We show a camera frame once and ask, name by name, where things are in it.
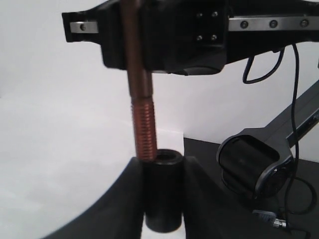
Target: black wire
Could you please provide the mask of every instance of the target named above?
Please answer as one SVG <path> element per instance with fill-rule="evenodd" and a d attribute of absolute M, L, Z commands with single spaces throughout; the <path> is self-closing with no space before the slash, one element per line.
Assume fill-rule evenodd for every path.
<path fill-rule="evenodd" d="M 300 58 L 299 58 L 299 52 L 296 44 L 293 44 L 293 49 L 296 57 L 296 72 L 295 72 L 295 85 L 294 85 L 294 93 L 293 93 L 293 102 L 291 104 L 291 122 L 292 122 L 292 128 L 293 128 L 293 137 L 295 138 L 296 142 L 296 157 L 294 161 L 294 168 L 293 173 L 290 178 L 290 181 L 288 183 L 287 189 L 285 191 L 285 216 L 286 216 L 286 223 L 287 223 L 287 229 L 290 231 L 289 226 L 289 207 L 288 207 L 288 199 L 291 187 L 294 183 L 294 180 L 296 178 L 297 169 L 298 169 L 298 163 L 299 163 L 299 142 L 298 142 L 298 133 L 297 133 L 297 127 L 296 127 L 296 119 L 295 119 L 295 112 L 296 112 L 296 101 L 297 101 L 297 94 L 298 94 L 298 84 L 299 84 L 299 72 L 300 72 Z"/>
<path fill-rule="evenodd" d="M 252 57 L 248 58 L 248 62 L 247 62 L 247 65 L 246 65 L 246 68 L 244 71 L 244 75 L 243 75 L 243 83 L 244 84 L 255 84 L 255 83 L 261 82 L 261 81 L 266 80 L 269 77 L 271 77 L 280 67 L 281 62 L 283 61 L 284 53 L 285 53 L 285 49 L 280 51 L 278 61 L 277 61 L 276 65 L 274 66 L 274 68 L 270 72 L 268 72 L 263 77 L 260 77 L 260 78 L 254 79 L 254 80 L 250 80 L 250 81 L 248 81 L 247 79 L 248 79 L 248 75 L 249 75 L 250 69 L 253 65 L 255 57 L 252 56 Z"/>
<path fill-rule="evenodd" d="M 317 201 L 318 201 L 317 192 L 316 192 L 316 189 L 314 188 L 314 186 L 310 182 L 308 182 L 307 180 L 299 178 L 299 177 L 295 177 L 295 180 L 303 182 L 304 184 L 306 184 L 308 186 L 308 188 L 310 189 L 311 194 L 312 194 L 312 199 L 311 199 L 309 206 L 306 209 L 304 209 L 302 211 L 298 211 L 298 212 L 289 210 L 289 213 L 294 214 L 294 215 L 305 215 L 305 214 L 310 213 L 313 209 L 315 209 L 315 207 L 317 205 Z"/>
<path fill-rule="evenodd" d="M 291 231 L 304 232 L 304 233 L 306 233 L 306 235 L 305 235 L 305 239 L 310 239 L 310 238 L 311 238 L 311 233 L 310 233 L 310 232 L 308 232 L 308 231 L 307 231 L 307 230 L 305 230 L 305 229 L 297 228 L 297 227 L 290 227 L 290 230 L 291 230 Z"/>

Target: copper threaded rod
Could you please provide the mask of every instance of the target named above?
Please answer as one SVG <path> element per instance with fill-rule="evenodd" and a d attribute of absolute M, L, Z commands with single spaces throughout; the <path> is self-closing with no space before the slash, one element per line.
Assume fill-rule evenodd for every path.
<path fill-rule="evenodd" d="M 144 68 L 139 30 L 140 0 L 121 0 L 126 66 L 137 158 L 153 161 L 157 155 L 152 73 Z"/>

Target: robotic arm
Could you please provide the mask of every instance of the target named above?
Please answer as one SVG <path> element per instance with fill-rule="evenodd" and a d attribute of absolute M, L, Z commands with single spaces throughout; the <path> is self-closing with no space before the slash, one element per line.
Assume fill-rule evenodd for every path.
<path fill-rule="evenodd" d="M 301 0 L 155 0 L 142 4 L 139 18 L 145 68 L 153 72 L 211 75 L 247 57 L 319 41 L 319 4 Z M 119 0 L 63 19 L 68 42 L 98 43 L 106 67 L 126 70 Z"/>

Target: black cylindrical nut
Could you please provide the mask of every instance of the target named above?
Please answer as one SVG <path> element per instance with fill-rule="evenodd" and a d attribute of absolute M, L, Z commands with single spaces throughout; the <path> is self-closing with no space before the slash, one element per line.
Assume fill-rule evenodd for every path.
<path fill-rule="evenodd" d="M 172 150 L 159 150 L 155 162 L 144 163 L 146 225 L 169 233 L 181 225 L 183 205 L 183 157 Z"/>

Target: white backdrop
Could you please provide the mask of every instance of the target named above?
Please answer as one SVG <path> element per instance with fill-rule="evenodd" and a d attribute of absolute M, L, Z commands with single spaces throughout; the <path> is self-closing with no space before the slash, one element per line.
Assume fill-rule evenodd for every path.
<path fill-rule="evenodd" d="M 134 152 L 126 73 L 106 69 L 98 45 L 65 42 L 61 13 L 101 2 L 0 1 L 0 238 L 42 236 L 70 220 L 104 192 Z M 301 94 L 319 78 L 319 45 L 299 49 Z M 251 77 L 276 61 L 273 53 L 258 56 Z M 265 126 L 291 103 L 290 47 L 265 82 L 243 85 L 245 64 L 215 76 L 154 75 L 157 125 L 166 130 L 160 145 L 182 151 L 183 133 L 221 143 L 246 127 Z M 316 127 L 302 140 L 303 158 L 319 159 L 318 132 Z M 109 154 L 113 161 L 105 162 Z M 104 177 L 106 183 L 96 185 Z M 74 207 L 69 192 L 81 198 Z M 32 225 L 38 225 L 33 234 L 24 235 Z"/>

